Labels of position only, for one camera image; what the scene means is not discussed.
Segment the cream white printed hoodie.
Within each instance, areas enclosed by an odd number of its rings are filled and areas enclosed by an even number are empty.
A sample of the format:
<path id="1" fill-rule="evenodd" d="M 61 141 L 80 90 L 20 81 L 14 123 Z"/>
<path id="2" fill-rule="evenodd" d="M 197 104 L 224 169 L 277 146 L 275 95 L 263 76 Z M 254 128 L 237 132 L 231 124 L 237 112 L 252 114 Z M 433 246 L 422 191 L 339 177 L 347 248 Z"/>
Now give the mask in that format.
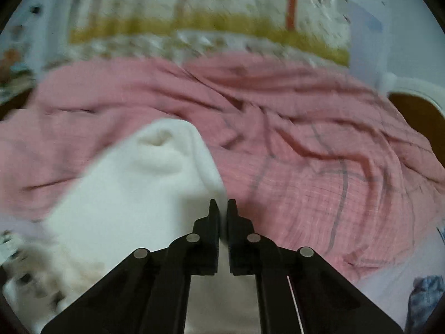
<path id="1" fill-rule="evenodd" d="M 135 249 L 160 250 L 191 232 L 211 199 L 224 220 L 226 189 L 201 135 L 186 121 L 161 119 L 101 154 L 43 221 L 1 213 L 1 232 L 11 230 L 16 247 L 59 279 L 63 310 Z M 256 281 L 230 274 L 227 247 L 219 247 L 217 274 L 192 277 L 186 333 L 259 333 Z M 51 291 L 37 299 L 10 283 L 6 292 L 31 333 L 56 315 Z"/>

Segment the blue white plaid garment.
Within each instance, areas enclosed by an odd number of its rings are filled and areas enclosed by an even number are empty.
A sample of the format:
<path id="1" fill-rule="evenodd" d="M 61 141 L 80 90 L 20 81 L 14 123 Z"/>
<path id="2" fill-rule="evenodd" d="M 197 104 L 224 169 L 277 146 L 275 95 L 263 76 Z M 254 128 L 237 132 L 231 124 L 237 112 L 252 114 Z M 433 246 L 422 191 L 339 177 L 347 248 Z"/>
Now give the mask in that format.
<path id="1" fill-rule="evenodd" d="M 444 294 L 442 276 L 417 277 L 408 299 L 405 333 L 421 333 Z"/>

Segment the pink plaid quilt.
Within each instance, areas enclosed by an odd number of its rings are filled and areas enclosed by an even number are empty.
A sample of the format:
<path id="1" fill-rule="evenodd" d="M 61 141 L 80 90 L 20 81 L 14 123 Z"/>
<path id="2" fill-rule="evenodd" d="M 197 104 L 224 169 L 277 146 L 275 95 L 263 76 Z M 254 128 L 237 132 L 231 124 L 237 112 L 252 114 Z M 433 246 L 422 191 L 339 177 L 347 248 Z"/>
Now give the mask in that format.
<path id="1" fill-rule="evenodd" d="M 1 123 L 1 207 L 43 218 L 97 154 L 159 118 L 198 129 L 259 232 L 313 247 L 352 281 L 400 262 L 444 216 L 444 167 L 387 98 L 252 53 L 50 72 Z"/>

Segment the white and brown headboard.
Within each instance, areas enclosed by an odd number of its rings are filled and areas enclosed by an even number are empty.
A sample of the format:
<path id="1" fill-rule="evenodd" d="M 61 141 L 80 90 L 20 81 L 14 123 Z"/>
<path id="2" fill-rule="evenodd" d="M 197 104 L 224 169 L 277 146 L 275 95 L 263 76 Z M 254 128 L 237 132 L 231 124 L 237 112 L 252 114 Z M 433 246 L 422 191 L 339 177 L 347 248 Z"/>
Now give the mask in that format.
<path id="1" fill-rule="evenodd" d="M 433 153 L 444 166 L 444 88 L 386 72 L 378 79 L 377 89 L 389 98 L 408 125 L 428 139 Z"/>

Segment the tree and grass pattern curtain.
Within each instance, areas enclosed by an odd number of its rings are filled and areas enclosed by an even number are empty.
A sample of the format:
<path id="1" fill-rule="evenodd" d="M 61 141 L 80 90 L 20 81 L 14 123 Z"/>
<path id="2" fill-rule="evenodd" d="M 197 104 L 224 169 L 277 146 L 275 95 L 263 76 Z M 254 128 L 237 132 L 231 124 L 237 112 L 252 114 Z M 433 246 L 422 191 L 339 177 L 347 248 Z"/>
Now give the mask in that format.
<path id="1" fill-rule="evenodd" d="M 351 42 L 347 0 L 74 0 L 66 52 L 181 63 L 247 51 L 346 67 Z"/>

